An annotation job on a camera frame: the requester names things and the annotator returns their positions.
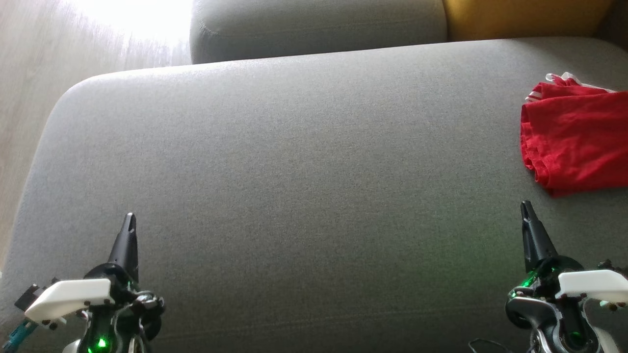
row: black cable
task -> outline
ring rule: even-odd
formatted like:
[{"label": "black cable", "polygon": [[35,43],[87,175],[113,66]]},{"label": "black cable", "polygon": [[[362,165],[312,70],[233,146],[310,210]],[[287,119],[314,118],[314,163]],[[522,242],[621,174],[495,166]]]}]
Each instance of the black cable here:
[{"label": "black cable", "polygon": [[476,342],[485,342],[485,343],[490,343],[493,345],[496,345],[498,347],[500,347],[501,349],[503,349],[506,353],[514,353],[513,351],[511,351],[510,349],[506,348],[506,346],[504,346],[501,343],[495,342],[493,340],[486,340],[486,339],[474,339],[474,340],[470,340],[468,343],[469,348],[471,348],[471,351],[473,353],[477,353],[477,350],[475,350],[475,348],[473,348],[473,344]]}]

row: sunlight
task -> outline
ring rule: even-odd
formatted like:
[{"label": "sunlight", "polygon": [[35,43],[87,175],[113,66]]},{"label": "sunlight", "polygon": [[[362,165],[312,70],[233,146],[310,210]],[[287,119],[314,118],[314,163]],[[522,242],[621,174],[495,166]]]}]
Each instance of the sunlight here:
[{"label": "sunlight", "polygon": [[187,40],[192,0],[66,0],[81,15],[140,39]]}]

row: yellow cushion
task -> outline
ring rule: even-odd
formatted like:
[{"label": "yellow cushion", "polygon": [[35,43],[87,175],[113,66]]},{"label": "yellow cushion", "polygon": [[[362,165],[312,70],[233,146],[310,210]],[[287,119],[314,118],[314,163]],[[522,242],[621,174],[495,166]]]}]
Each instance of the yellow cushion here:
[{"label": "yellow cushion", "polygon": [[591,36],[612,0],[443,0],[451,40]]}]

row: blue connector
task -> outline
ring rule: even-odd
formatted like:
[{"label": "blue connector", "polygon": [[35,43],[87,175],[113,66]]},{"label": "blue connector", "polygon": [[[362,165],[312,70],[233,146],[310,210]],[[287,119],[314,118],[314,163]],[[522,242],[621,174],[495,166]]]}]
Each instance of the blue connector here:
[{"label": "blue connector", "polygon": [[19,345],[35,331],[37,326],[38,325],[33,321],[24,319],[24,321],[11,332],[9,340],[2,346],[4,353],[17,352]]}]

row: gray sofa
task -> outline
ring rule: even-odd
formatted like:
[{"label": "gray sofa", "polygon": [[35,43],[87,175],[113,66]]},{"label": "gray sofa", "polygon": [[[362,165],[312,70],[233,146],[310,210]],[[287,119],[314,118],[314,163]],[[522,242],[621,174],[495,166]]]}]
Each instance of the gray sofa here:
[{"label": "gray sofa", "polygon": [[441,0],[195,0],[193,63],[447,41]]},{"label": "gray sofa", "polygon": [[[79,278],[138,216],[140,280],[168,302],[155,352],[527,349],[503,311],[524,277],[519,202],[561,253],[625,260],[628,190],[552,199],[519,111],[548,72],[628,89],[592,38],[439,43],[113,73],[46,125],[0,282]],[[591,308],[617,333],[620,315]],[[24,352],[60,352],[78,320]],[[628,347],[628,339],[617,336]]]}]

